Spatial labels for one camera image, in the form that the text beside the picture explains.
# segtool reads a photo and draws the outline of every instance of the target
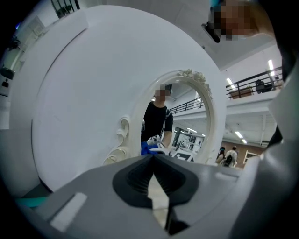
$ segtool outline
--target person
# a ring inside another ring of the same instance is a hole
[[[226,167],[232,167],[237,162],[237,147],[233,146],[232,150],[229,150],[225,155],[225,162],[223,163]]]
[[[285,82],[299,55],[299,42],[292,35],[297,20],[297,8],[288,2],[270,0],[211,0],[208,34],[217,42],[216,35],[227,39],[267,34],[276,40],[282,57],[282,78]],[[268,147],[281,142],[276,128]]]
[[[220,165],[223,159],[225,159],[224,155],[225,155],[225,147],[221,147],[216,159],[217,164]]]
[[[141,134],[141,142],[147,141],[150,137],[159,135],[162,144],[167,148],[172,137],[172,113],[165,105],[166,96],[170,96],[172,85],[161,85],[160,90],[155,93],[156,100],[149,103],[145,115],[144,126]]]

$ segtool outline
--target black t-shirt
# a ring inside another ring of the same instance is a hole
[[[283,81],[291,73],[298,57],[298,10],[288,1],[259,0],[272,23],[277,46],[282,57]]]
[[[163,123],[166,117],[167,107],[158,108],[154,106],[154,102],[150,102],[144,115],[145,130],[142,132],[141,141],[147,141],[150,137],[160,135]],[[172,131],[173,116],[172,113],[165,121],[165,131]]]

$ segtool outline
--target wall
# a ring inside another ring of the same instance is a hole
[[[91,7],[91,6],[89,6],[89,2],[92,2],[92,1],[78,0],[78,4],[79,4],[80,9],[85,9],[85,8]]]
[[[15,59],[20,55],[20,49],[12,49],[11,51],[6,51],[3,57],[3,64],[9,69],[14,68]]]
[[[9,108],[7,97],[0,95],[0,129],[9,129]]]
[[[37,13],[37,16],[45,28],[58,20],[58,16],[50,0],[42,0],[36,5],[34,11]]]
[[[225,147],[225,152],[231,150],[233,148],[233,146],[237,147],[237,151],[239,153],[238,153],[238,157],[237,157],[236,167],[238,167],[238,168],[245,167],[245,164],[243,164],[243,161],[244,161],[244,158],[246,155],[246,150],[248,150],[251,153],[257,154],[257,155],[260,155],[265,150],[265,148],[249,146],[249,145],[245,145],[245,144],[234,144],[234,143],[225,142],[225,141],[222,141],[221,146]]]

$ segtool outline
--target ceiling light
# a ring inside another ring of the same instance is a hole
[[[238,137],[239,137],[240,139],[243,139],[243,136],[240,134],[239,131],[235,131],[235,134],[238,135]]]
[[[233,84],[233,82],[230,80],[230,78],[227,78],[226,80],[228,81],[228,83],[229,83],[230,85]]]
[[[230,78],[227,78],[226,80],[228,81],[228,83],[230,84],[230,86],[232,87],[232,89],[234,90],[235,86],[234,86],[233,82],[230,80]]]
[[[268,61],[268,64],[269,64],[269,68],[270,68],[270,70],[273,70],[274,67],[273,67],[272,60],[269,60],[269,61]],[[271,72],[271,76],[272,76],[272,77],[275,76],[275,72],[274,72],[274,71]]]
[[[189,129],[189,130],[191,130],[191,131],[193,131],[193,132],[196,132],[196,133],[197,133],[197,131],[195,131],[195,130],[193,130],[193,129],[191,129],[191,128],[187,128],[187,129]]]

